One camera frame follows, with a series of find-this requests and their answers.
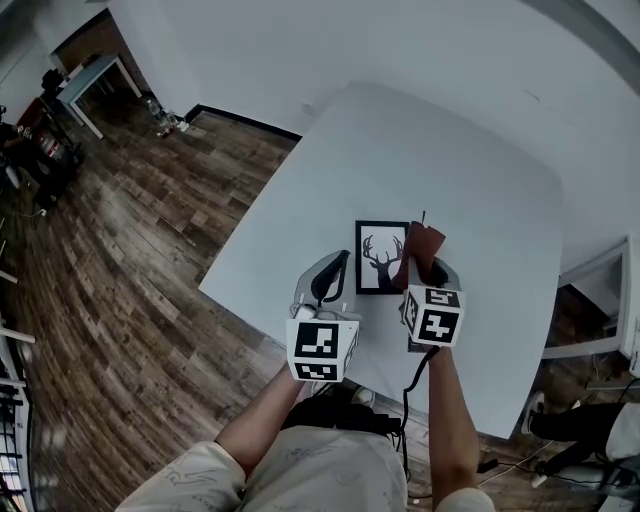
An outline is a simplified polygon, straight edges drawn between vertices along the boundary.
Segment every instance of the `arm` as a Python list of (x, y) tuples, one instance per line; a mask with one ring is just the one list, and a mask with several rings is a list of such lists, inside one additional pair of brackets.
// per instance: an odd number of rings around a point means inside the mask
[(248, 476), (273, 444), (304, 382), (296, 381), (287, 363), (231, 423), (216, 442)]
[(429, 363), (429, 454), (434, 509), (453, 492), (476, 487), (478, 434), (448, 348)]

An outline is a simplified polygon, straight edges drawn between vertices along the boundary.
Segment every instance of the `framed picture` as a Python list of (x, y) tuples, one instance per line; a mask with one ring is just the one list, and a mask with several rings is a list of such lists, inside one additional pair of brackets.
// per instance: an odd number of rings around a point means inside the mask
[(391, 278), (400, 268), (408, 232), (408, 222), (356, 221), (356, 293), (402, 293)]

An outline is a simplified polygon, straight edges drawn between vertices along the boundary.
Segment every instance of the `desk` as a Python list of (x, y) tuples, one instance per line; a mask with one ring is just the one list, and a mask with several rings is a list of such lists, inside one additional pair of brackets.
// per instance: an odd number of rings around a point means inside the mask
[(129, 84), (129, 87), (133, 90), (134, 94), (140, 98), (142, 94), (140, 93), (140, 89), (136, 86), (135, 82), (131, 78), (131, 75), (127, 72), (120, 57), (117, 55), (103, 55), (102, 57), (98, 57), (91, 64), (89, 64), (86, 68), (84, 68), (80, 73), (74, 76), (71, 81), (67, 84), (67, 86), (62, 89), (60, 94), (58, 94), (58, 99), (65, 106), (67, 111), (71, 114), (71, 116), (80, 123), (80, 126), (86, 125), (91, 129), (93, 133), (96, 134), (98, 138), (102, 138), (102, 133), (96, 125), (94, 125), (89, 118), (86, 116), (84, 112), (80, 109), (77, 104), (80, 96), (84, 94), (84, 92), (91, 87), (98, 78), (100, 78), (106, 71), (113, 65), (118, 66), (118, 69), (124, 76), (124, 79)]
[[(467, 309), (454, 357), (476, 428), (507, 438), (547, 339), (561, 253), (562, 192), (546, 167), (435, 105), (354, 83), (291, 152), (200, 285), (285, 343), (299, 276), (354, 250), (356, 220), (420, 220), (447, 235)], [(400, 296), (358, 296), (360, 345), (347, 377), (402, 400), (422, 359), (407, 353)], [(410, 395), (428, 407), (427, 371)]]

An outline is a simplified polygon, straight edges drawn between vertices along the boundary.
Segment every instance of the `deer head print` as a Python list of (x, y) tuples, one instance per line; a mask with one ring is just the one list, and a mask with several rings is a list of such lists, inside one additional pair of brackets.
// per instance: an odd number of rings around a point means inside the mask
[(371, 260), (369, 264), (378, 272), (378, 287), (381, 290), (391, 287), (391, 276), (389, 275), (389, 266), (395, 261), (402, 259), (402, 242), (397, 237), (393, 237), (393, 244), (396, 247), (396, 255), (394, 258), (389, 256), (389, 252), (385, 251), (387, 255), (387, 261), (382, 262), (378, 259), (378, 254), (374, 257), (371, 256), (371, 239), (373, 235), (368, 236), (362, 241), (362, 256), (368, 260)]

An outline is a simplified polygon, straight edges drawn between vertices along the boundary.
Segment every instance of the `white shoe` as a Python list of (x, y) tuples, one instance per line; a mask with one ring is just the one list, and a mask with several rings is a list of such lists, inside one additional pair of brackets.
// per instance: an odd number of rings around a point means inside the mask
[(520, 427), (520, 433), (522, 434), (531, 434), (531, 418), (533, 418), (536, 414), (544, 413), (544, 393), (539, 391), (534, 393), (533, 396), (529, 399), (529, 403), (527, 404), (527, 410), (524, 413), (524, 421), (522, 422), (522, 426)]
[(351, 399), (352, 404), (360, 404), (366, 405), (367, 407), (373, 407), (373, 404), (376, 401), (376, 393), (375, 391), (371, 391), (370, 389), (365, 388), (364, 386), (360, 386), (353, 395)]

